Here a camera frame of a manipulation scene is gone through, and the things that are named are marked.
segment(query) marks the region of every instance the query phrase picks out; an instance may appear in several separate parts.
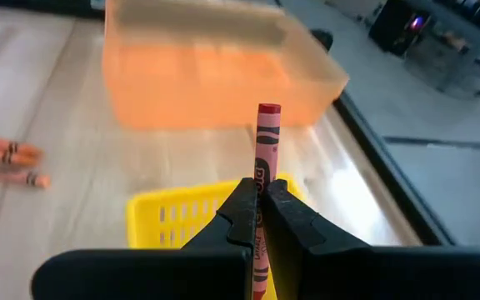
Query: table surface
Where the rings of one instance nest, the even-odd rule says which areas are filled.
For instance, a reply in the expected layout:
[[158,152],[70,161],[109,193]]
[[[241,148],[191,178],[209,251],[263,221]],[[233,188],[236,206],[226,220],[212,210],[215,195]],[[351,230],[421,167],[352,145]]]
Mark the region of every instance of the table surface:
[[[29,299],[47,258],[75,248],[126,248],[135,193],[253,172],[246,128],[133,132],[118,126],[103,86],[103,24],[0,8],[0,137],[46,156],[48,190],[0,183],[0,299]],[[371,244],[418,240],[340,117],[283,128],[279,168],[306,202]]]

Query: crayon wrapper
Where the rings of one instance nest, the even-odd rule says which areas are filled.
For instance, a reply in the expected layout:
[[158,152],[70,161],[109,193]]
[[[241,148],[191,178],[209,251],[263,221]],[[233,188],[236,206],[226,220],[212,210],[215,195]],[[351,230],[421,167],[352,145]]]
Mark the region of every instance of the crayon wrapper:
[[[254,179],[259,196],[277,176],[280,118],[280,113],[258,114]],[[255,252],[253,255],[253,291],[264,292],[268,285],[269,261],[260,203],[258,205]]]

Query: orange container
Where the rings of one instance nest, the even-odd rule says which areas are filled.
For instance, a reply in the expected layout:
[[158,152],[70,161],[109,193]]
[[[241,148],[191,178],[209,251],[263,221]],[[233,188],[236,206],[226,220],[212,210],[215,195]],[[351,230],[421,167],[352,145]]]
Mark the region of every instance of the orange container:
[[117,119],[137,129],[254,125],[259,103],[309,125],[348,81],[277,8],[183,0],[107,0],[103,73]]

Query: floor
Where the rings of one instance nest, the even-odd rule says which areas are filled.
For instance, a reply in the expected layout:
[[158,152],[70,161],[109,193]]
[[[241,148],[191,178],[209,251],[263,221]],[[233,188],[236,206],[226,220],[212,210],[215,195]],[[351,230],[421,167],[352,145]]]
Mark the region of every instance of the floor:
[[[252,175],[245,128],[120,128],[102,49],[100,22],[0,8],[0,137],[43,149],[39,169],[52,177],[48,190],[0,183],[0,299],[29,299],[34,270],[52,255],[126,248],[135,193]],[[315,126],[283,128],[279,155],[280,171],[325,218],[368,243],[418,244],[331,108]]]
[[455,240],[480,245],[480,99],[437,92],[322,1],[282,5],[334,34],[331,54],[350,75],[352,100]]

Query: yellow basket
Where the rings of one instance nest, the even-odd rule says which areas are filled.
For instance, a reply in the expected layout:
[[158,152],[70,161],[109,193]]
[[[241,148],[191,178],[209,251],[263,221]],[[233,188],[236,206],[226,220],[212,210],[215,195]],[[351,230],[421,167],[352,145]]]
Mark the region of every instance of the yellow basket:
[[[288,191],[299,199],[303,195],[292,177]],[[216,215],[240,181],[219,182],[201,187],[180,187],[141,193],[127,205],[127,238],[131,248],[181,248]],[[277,299],[271,270],[264,299]]]

